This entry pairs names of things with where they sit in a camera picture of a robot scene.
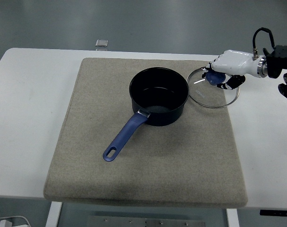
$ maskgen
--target white table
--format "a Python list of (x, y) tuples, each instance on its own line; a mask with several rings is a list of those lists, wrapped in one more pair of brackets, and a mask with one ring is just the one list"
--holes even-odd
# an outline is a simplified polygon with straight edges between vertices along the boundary
[[(87, 57), (211, 61), (217, 56), (9, 49), (0, 61), (0, 197), (43, 198), (77, 73)], [(247, 76), (238, 100), (228, 107), (250, 208), (287, 209), (287, 99), (277, 88), (282, 82), (282, 76)]]

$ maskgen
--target felt mat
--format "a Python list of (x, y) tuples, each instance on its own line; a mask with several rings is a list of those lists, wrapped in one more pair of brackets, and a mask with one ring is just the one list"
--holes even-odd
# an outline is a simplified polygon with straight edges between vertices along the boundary
[[(206, 64), (84, 59), (45, 182), (45, 198), (123, 206), (244, 206), (247, 195), (227, 108), (208, 109), (189, 98), (176, 122), (143, 124), (114, 161), (102, 157), (133, 115), (129, 84), (138, 72), (165, 67), (186, 78)], [(223, 91), (218, 98), (225, 99)]]

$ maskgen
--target pot lid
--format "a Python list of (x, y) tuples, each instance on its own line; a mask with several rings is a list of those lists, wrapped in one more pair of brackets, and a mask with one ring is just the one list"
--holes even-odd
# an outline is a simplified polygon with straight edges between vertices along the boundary
[(225, 83), (230, 77), (224, 73), (207, 73), (205, 77), (204, 67), (190, 73), (187, 78), (189, 96), (198, 104), (208, 108), (226, 107), (239, 96), (239, 87), (233, 90), (218, 88), (218, 83)]

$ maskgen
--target blue handle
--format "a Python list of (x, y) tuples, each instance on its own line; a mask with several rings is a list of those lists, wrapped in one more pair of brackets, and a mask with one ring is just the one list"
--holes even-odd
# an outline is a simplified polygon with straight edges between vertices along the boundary
[[(135, 113), (128, 122), (124, 125), (122, 130), (119, 132), (119, 134), (115, 137), (115, 139), (112, 141), (112, 143), (108, 146), (106, 151), (103, 154), (104, 160), (107, 162), (113, 161), (116, 156), (119, 154), (121, 149), (124, 147), (124, 145), (128, 142), (128, 140), (131, 138), (133, 133), (136, 131), (136, 129), (145, 123), (148, 120), (148, 116), (145, 116), (140, 113)], [(111, 157), (108, 157), (108, 154), (115, 150), (114, 154)]]

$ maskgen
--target saucepan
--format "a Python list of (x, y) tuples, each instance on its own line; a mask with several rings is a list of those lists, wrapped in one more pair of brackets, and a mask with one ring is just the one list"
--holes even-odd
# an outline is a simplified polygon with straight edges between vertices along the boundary
[(155, 67), (137, 73), (131, 80), (129, 92), (134, 115), (103, 153), (104, 160), (108, 162), (117, 157), (143, 123), (165, 126), (175, 122), (182, 114), (189, 88), (179, 73)]

